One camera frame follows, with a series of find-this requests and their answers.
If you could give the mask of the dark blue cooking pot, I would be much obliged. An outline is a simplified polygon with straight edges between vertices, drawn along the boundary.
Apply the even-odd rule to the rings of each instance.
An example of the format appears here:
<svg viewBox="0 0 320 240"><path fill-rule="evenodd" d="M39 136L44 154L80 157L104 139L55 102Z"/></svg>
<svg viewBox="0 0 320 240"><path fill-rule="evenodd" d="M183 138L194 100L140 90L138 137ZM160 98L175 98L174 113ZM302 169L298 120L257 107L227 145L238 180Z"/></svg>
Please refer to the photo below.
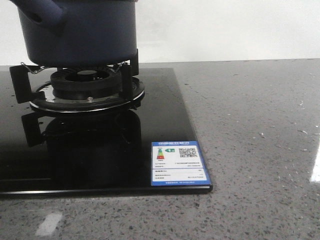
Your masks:
<svg viewBox="0 0 320 240"><path fill-rule="evenodd" d="M134 0L14 0L28 58L45 67L96 67L137 53Z"/></svg>

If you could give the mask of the black metal pot support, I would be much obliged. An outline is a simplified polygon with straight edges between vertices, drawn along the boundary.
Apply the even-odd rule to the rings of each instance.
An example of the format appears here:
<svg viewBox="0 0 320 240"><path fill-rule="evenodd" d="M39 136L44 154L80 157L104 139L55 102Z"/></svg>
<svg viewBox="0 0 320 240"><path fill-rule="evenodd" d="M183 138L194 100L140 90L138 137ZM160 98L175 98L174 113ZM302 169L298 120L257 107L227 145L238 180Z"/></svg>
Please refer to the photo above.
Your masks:
<svg viewBox="0 0 320 240"><path fill-rule="evenodd" d="M108 67L114 73L119 73L122 80L122 90L118 93L93 98L88 97L84 100L63 99L54 96L54 89L50 80L32 90L29 74L38 74L45 70L44 67L36 65L11 66L9 68L13 89L16 100L19 104L29 103L30 106L39 112L53 114L87 114L102 111L115 111L120 108L135 109L140 106L141 100L145 95L145 86L136 76L139 74L139 55L135 54L133 58L115 64L95 67Z"/></svg>

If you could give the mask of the black glass gas stove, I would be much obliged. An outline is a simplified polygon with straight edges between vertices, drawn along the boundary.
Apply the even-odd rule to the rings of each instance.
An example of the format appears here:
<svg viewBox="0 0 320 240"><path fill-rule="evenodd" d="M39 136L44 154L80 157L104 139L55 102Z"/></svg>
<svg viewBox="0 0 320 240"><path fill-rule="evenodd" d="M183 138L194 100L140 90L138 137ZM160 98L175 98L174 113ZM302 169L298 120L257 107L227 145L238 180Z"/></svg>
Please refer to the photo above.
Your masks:
<svg viewBox="0 0 320 240"><path fill-rule="evenodd" d="M142 68L141 106L82 116L19 104L0 69L0 196L202 194L204 186L151 186L152 142L197 141L172 68Z"/></svg>

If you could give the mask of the blue energy label sticker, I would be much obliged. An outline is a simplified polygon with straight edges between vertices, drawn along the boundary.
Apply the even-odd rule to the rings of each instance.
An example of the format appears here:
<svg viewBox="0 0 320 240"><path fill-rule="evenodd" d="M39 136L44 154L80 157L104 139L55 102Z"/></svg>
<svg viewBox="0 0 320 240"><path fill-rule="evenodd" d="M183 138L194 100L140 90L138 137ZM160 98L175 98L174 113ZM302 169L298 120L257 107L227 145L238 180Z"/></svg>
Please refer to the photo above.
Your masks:
<svg viewBox="0 0 320 240"><path fill-rule="evenodd" d="M151 186L210 186L197 141L151 143Z"/></svg>

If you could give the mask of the black round gas burner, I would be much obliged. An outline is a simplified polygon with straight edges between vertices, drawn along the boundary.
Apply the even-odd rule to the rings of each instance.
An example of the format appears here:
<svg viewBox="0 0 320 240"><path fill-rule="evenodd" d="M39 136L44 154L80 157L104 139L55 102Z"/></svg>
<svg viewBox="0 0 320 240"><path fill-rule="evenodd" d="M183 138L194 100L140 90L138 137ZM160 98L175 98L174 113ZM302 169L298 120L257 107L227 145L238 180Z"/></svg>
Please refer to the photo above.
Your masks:
<svg viewBox="0 0 320 240"><path fill-rule="evenodd" d="M67 100L102 98L122 90L120 73L108 67L66 68L50 76L54 96Z"/></svg>

